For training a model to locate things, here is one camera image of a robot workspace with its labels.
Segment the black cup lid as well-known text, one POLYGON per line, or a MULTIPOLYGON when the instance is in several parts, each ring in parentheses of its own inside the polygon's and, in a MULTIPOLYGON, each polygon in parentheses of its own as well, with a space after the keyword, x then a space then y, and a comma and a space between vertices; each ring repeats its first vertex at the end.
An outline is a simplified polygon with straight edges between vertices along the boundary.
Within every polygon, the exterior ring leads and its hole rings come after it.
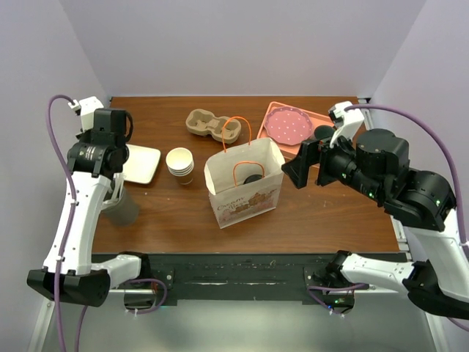
POLYGON ((260 174, 250 175, 244 180, 243 185, 256 182, 258 180, 261 180, 262 178, 263 178, 263 176, 260 175, 260 174))

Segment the paper bag orange handles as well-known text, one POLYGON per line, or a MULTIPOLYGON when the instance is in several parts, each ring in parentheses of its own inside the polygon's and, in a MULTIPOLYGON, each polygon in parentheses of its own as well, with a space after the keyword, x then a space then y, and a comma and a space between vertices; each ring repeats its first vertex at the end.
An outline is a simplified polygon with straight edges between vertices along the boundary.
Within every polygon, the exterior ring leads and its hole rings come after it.
POLYGON ((249 139, 209 157, 204 178, 211 208, 223 229, 276 208, 284 173, 284 157, 270 138, 249 139), (261 180, 243 185, 254 174, 261 180))

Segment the stack of paper cups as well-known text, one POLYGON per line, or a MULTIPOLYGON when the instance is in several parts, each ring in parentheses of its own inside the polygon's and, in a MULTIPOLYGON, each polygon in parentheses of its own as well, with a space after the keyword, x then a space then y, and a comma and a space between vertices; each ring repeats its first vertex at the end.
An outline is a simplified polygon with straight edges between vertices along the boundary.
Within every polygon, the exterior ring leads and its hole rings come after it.
POLYGON ((181 185, 188 185, 193 180, 193 154, 189 149, 177 147, 166 155, 166 165, 169 172, 181 185))

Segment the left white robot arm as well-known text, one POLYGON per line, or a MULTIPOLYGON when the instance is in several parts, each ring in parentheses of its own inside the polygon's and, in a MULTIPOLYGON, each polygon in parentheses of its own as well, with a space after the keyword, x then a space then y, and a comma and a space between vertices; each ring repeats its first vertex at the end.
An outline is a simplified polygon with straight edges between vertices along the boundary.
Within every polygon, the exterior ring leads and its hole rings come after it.
POLYGON ((147 286, 152 278, 149 257, 121 252, 92 263, 92 242, 106 195, 117 187, 130 155, 131 115, 121 109, 96 109, 93 126, 67 153, 67 192, 51 250, 42 268, 28 273, 27 285, 53 301, 99 307, 110 289, 126 282, 147 286))

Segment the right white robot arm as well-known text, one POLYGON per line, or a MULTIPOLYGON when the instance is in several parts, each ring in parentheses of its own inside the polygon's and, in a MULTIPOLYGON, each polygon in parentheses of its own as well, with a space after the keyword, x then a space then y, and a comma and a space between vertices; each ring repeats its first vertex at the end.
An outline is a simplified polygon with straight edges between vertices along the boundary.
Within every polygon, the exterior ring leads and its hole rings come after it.
POLYGON ((375 285, 407 296, 429 314, 467 319, 468 259, 457 241, 457 201, 448 181, 413 169, 408 142, 381 128, 362 133, 355 142, 305 140, 282 171, 303 188, 314 165, 318 186, 340 182, 366 196, 408 228, 426 253, 425 261, 393 263, 339 251, 316 275, 316 289, 375 285))

